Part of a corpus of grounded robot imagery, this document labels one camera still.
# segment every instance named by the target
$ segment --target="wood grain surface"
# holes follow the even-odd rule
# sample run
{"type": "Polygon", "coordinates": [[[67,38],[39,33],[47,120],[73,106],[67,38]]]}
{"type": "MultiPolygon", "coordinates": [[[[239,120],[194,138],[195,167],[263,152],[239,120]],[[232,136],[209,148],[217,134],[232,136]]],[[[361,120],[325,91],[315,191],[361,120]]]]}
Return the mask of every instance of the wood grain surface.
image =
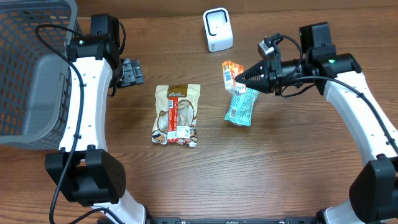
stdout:
{"type": "Polygon", "coordinates": [[[76,0],[80,17],[109,13],[117,18],[198,16],[225,7],[230,14],[295,10],[394,7],[396,0],[76,0]]]}
{"type": "MultiPolygon", "coordinates": [[[[299,27],[330,23],[338,54],[352,53],[391,122],[398,126],[398,8],[290,11],[231,16],[232,49],[209,53],[201,16],[122,19],[123,57],[139,59],[145,84],[108,98],[106,142],[127,174],[127,189],[155,216],[284,218],[314,215],[348,199],[362,169],[358,149],[336,110],[316,89],[293,98],[260,95],[252,125],[224,121],[231,95],[221,63],[249,68],[257,43],[276,32],[299,40],[299,27]],[[150,141],[157,85],[201,85],[198,146],[150,141]]],[[[80,20],[88,32],[89,20],[80,20]]],[[[299,56],[288,41],[284,60],[299,56]]],[[[47,223],[55,184],[44,169],[50,151],[0,148],[0,223],[47,223]]],[[[88,211],[61,195],[57,223],[88,211]]],[[[93,215],[82,223],[95,223],[93,215]]]]}

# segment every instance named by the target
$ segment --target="gray plastic basket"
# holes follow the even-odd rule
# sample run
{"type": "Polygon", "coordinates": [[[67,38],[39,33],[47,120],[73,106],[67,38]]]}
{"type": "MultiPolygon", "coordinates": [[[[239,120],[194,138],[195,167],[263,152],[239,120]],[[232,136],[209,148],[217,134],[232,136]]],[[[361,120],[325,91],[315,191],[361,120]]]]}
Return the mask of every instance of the gray plastic basket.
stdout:
{"type": "MultiPolygon", "coordinates": [[[[0,2],[0,144],[57,149],[68,118],[68,64],[35,36],[39,24],[81,32],[73,0],[0,2]]],[[[72,34],[44,27],[40,35],[65,53],[72,34]]]]}

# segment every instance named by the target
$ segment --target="basket mesh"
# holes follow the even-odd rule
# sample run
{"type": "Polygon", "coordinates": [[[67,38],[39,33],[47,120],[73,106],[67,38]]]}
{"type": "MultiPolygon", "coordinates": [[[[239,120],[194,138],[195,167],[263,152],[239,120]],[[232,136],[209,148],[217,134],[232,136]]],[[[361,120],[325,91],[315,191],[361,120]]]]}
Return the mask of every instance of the basket mesh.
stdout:
{"type": "MultiPolygon", "coordinates": [[[[70,8],[65,7],[65,4],[59,4],[58,7],[53,4],[51,9],[38,7],[40,4],[30,9],[0,8],[0,138],[28,136],[40,131],[33,128],[28,132],[24,120],[29,116],[27,114],[29,91],[32,89],[34,79],[37,78],[34,77],[37,62],[41,57],[53,53],[36,38],[35,28],[40,24],[68,27],[71,15],[70,8]]],[[[39,34],[59,52],[65,51],[66,31],[44,27],[39,34]]],[[[62,73],[64,75],[61,77],[65,79],[62,101],[57,111],[58,119],[52,129],[29,142],[10,141],[6,144],[29,149],[58,148],[67,122],[71,91],[70,71],[62,73]]]]}

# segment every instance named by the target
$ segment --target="snack package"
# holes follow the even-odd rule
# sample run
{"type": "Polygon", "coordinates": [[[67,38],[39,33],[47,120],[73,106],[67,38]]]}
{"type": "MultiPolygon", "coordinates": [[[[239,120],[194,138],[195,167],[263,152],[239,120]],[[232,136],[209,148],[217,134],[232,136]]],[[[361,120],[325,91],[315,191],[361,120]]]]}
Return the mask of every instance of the snack package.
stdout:
{"type": "Polygon", "coordinates": [[[225,90],[232,95],[240,96],[246,92],[246,85],[235,81],[235,77],[242,73],[243,66],[232,61],[223,62],[225,90]]]}
{"type": "Polygon", "coordinates": [[[232,96],[231,104],[224,120],[236,125],[250,126],[254,102],[256,102],[258,95],[259,92],[257,90],[247,88],[247,93],[241,96],[232,96]]]}
{"type": "Polygon", "coordinates": [[[152,128],[152,142],[195,147],[200,85],[159,85],[156,87],[156,120],[152,128]]]}

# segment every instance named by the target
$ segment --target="black cable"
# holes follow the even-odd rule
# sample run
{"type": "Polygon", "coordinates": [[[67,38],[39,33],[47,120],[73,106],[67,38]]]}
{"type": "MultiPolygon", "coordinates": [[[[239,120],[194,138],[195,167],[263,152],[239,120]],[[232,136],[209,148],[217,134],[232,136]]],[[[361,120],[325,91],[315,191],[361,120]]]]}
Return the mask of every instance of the black cable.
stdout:
{"type": "Polygon", "coordinates": [[[294,84],[290,84],[290,85],[285,86],[285,88],[281,91],[280,96],[283,97],[283,98],[288,98],[288,97],[300,95],[300,94],[304,93],[305,91],[307,91],[307,90],[311,89],[312,87],[314,87],[315,84],[306,86],[306,87],[305,87],[304,89],[302,89],[300,92],[297,92],[297,93],[293,93],[293,94],[284,96],[284,91],[285,91],[288,87],[291,87],[291,86],[294,86],[294,84]]]}
{"type": "Polygon", "coordinates": [[[58,181],[57,184],[57,188],[55,189],[54,192],[54,196],[52,198],[52,202],[51,202],[51,207],[50,207],[50,213],[49,213],[49,220],[51,224],[55,224],[54,222],[54,210],[55,210],[55,204],[57,203],[57,199],[58,199],[58,195],[60,193],[61,190],[61,186],[63,183],[63,180],[65,178],[65,175],[68,171],[68,169],[70,168],[70,164],[72,162],[72,155],[75,152],[76,149],[76,145],[77,145],[77,140],[80,137],[80,124],[81,124],[81,117],[83,114],[83,101],[84,101],[84,83],[83,83],[83,79],[81,78],[80,72],[78,71],[78,69],[76,68],[76,66],[74,64],[71,63],[71,61],[69,61],[63,54],[61,54],[60,52],[58,52],[57,50],[55,50],[53,47],[51,47],[40,35],[39,35],[39,30],[43,27],[55,27],[55,28],[59,28],[59,29],[63,29],[63,30],[67,30],[69,32],[72,32],[76,35],[80,35],[78,32],[75,32],[74,30],[68,29],[66,27],[62,27],[62,26],[58,26],[58,25],[52,25],[52,24],[42,24],[36,27],[35,29],[35,34],[37,36],[37,38],[48,48],[50,49],[52,52],[56,53],[60,58],[62,58],[62,60],[64,60],[67,64],[69,64],[69,66],[71,66],[71,68],[75,71],[78,79],[79,79],[79,86],[80,86],[80,105],[79,105],[79,113],[78,113],[78,117],[77,117],[77,123],[76,123],[76,131],[75,134],[73,135],[73,144],[72,144],[72,148],[70,150],[70,154],[69,157],[67,159],[67,163],[65,164],[65,167],[62,170],[61,176],[60,176],[60,180],[58,181]]]}
{"type": "Polygon", "coordinates": [[[114,97],[114,95],[116,94],[116,90],[117,90],[117,86],[116,86],[116,84],[115,85],[113,85],[113,89],[112,89],[112,94],[107,94],[107,96],[111,96],[111,97],[114,97]]]}
{"type": "Polygon", "coordinates": [[[298,60],[298,64],[296,65],[296,67],[294,68],[294,70],[285,78],[285,80],[288,80],[288,79],[290,79],[290,78],[292,78],[292,76],[297,72],[297,70],[300,68],[300,65],[301,65],[301,63],[303,62],[303,51],[302,51],[302,49],[301,49],[301,46],[300,46],[300,44],[299,43],[297,43],[293,38],[291,38],[291,37],[289,37],[289,36],[287,36],[287,35],[280,35],[280,36],[278,36],[278,37],[275,37],[275,39],[283,39],[283,38],[286,38],[286,39],[288,39],[288,40],[290,40],[294,45],[296,45],[296,47],[297,47],[297,49],[298,49],[298,51],[300,52],[300,59],[298,60]]]}
{"type": "Polygon", "coordinates": [[[383,120],[381,119],[379,113],[377,112],[375,107],[372,105],[372,103],[365,97],[365,95],[363,93],[361,93],[360,91],[356,90],[355,88],[353,88],[349,84],[346,84],[346,83],[344,83],[344,82],[342,82],[340,80],[337,80],[337,79],[334,79],[334,78],[328,78],[328,77],[300,77],[300,78],[295,78],[293,80],[289,80],[289,82],[295,83],[295,82],[302,82],[304,80],[305,81],[308,81],[308,80],[326,80],[326,81],[335,82],[335,83],[338,83],[338,84],[344,86],[345,88],[351,90],[355,94],[357,94],[358,97],[362,98],[362,100],[369,106],[369,108],[373,112],[375,118],[377,119],[378,123],[380,124],[381,129],[383,130],[384,134],[387,137],[387,140],[388,140],[387,143],[392,146],[392,148],[395,150],[396,153],[398,153],[398,147],[397,147],[395,139],[393,139],[391,137],[391,135],[390,135],[389,131],[387,130],[386,125],[383,123],[383,120]]]}
{"type": "Polygon", "coordinates": [[[121,23],[120,21],[119,21],[119,25],[120,25],[120,27],[122,27],[122,30],[123,30],[123,42],[119,49],[119,55],[121,55],[123,53],[124,45],[126,43],[126,31],[124,30],[123,23],[121,23]]]}
{"type": "Polygon", "coordinates": [[[104,214],[107,214],[107,213],[110,214],[112,216],[112,218],[118,224],[123,224],[122,220],[120,220],[120,218],[118,218],[109,208],[103,208],[103,207],[92,209],[91,211],[85,213],[84,215],[80,216],[79,218],[75,219],[74,221],[70,222],[69,224],[76,224],[76,223],[82,221],[84,218],[87,218],[92,213],[96,213],[96,212],[100,212],[100,211],[104,211],[104,214]]]}
{"type": "Polygon", "coordinates": [[[305,64],[308,65],[308,55],[310,54],[310,50],[312,50],[313,47],[310,47],[306,52],[305,52],[305,64]]]}

